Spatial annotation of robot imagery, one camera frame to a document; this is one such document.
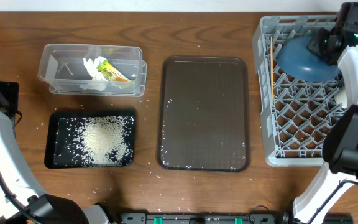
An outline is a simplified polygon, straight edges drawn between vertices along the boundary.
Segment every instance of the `white wall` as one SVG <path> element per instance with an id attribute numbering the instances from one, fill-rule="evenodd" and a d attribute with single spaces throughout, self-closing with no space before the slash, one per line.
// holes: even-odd
<path id="1" fill-rule="evenodd" d="M 0 11 L 338 12 L 343 2 L 350 0 L 0 0 Z"/>

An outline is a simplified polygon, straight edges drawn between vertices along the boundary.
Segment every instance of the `brown wood grain surface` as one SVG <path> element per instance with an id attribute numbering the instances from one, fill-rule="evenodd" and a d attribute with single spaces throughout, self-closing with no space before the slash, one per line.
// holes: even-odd
<path id="1" fill-rule="evenodd" d="M 52 195 L 72 199 L 83 208 L 96 202 L 115 211 L 150 213 L 160 209 L 162 213 L 240 214 L 256 205 L 276 211 L 286 208 L 306 189 L 318 168 L 270 167 L 264 160 L 251 38 L 259 19 L 269 14 L 0 12 L 0 80 L 20 84 L 19 110 L 24 117 L 16 128 L 17 142 L 38 181 Z M 140 47 L 148 68 L 145 95 L 51 94 L 48 85 L 37 78 L 42 50 L 49 43 Z M 162 64 L 171 55 L 239 57 L 247 64 L 253 131 L 251 163 L 246 171 L 168 171 L 157 164 Z M 80 105 L 89 110 L 133 108 L 139 118 L 147 118 L 137 122 L 133 165 L 60 170 L 44 166 L 49 116 L 56 108 Z M 331 213 L 351 213 L 358 223 L 358 187 L 351 188 Z"/>

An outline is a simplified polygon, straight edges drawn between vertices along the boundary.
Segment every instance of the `transparent plastic bin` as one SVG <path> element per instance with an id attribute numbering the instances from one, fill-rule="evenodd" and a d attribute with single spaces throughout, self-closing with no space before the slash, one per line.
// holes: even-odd
<path id="1" fill-rule="evenodd" d="M 96 81 L 83 59 L 106 58 L 132 82 Z M 89 44 L 48 44 L 44 48 L 38 78 L 49 83 L 50 92 L 66 95 L 142 96 L 147 65 L 138 47 Z"/>
<path id="2" fill-rule="evenodd" d="M 345 112 L 333 97 L 343 86 L 341 76 L 326 82 L 305 82 L 287 75 L 275 65 L 275 97 L 272 98 L 270 37 L 273 37 L 275 61 L 287 41 L 312 35 L 320 27 L 331 30 L 335 17 L 264 16 L 252 36 L 262 102 L 260 128 L 265 160 L 270 166 L 321 166 L 324 139 Z"/>

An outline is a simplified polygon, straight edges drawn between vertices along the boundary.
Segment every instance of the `clear plastic container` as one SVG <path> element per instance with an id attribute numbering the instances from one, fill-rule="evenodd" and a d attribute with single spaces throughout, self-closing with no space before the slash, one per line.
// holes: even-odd
<path id="1" fill-rule="evenodd" d="M 131 82 L 96 81 L 88 74 L 83 59 L 106 58 Z M 142 96 L 147 66 L 138 47 L 89 44 L 48 44 L 38 71 L 49 83 L 50 92 L 72 95 Z"/>

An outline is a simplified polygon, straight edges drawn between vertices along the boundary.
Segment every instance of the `black tray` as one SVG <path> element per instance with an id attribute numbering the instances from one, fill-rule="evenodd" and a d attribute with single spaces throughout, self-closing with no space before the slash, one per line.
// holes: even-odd
<path id="1" fill-rule="evenodd" d="M 128 123 L 124 128 L 128 135 L 124 136 L 124 140 L 128 145 L 131 154 L 121 159 L 121 166 L 128 166 L 134 159 L 134 142 L 135 142 L 135 113 L 131 110 L 109 110 L 109 111 L 57 111 L 54 112 L 49 119 L 47 148 L 45 151 L 44 164 L 49 169 L 74 168 L 74 167 L 93 167 L 93 166 L 114 166 L 112 164 L 89 164 L 81 165 L 81 158 L 73 159 L 72 152 L 81 153 L 81 149 L 69 147 L 68 143 L 73 143 L 72 133 L 76 127 L 82 126 L 82 118 L 95 118 L 105 116 L 127 116 L 127 119 L 133 119 L 133 123 Z"/>
<path id="2" fill-rule="evenodd" d="M 247 79 L 238 58 L 170 57 L 163 67 L 158 163 L 171 170 L 244 170 Z"/>

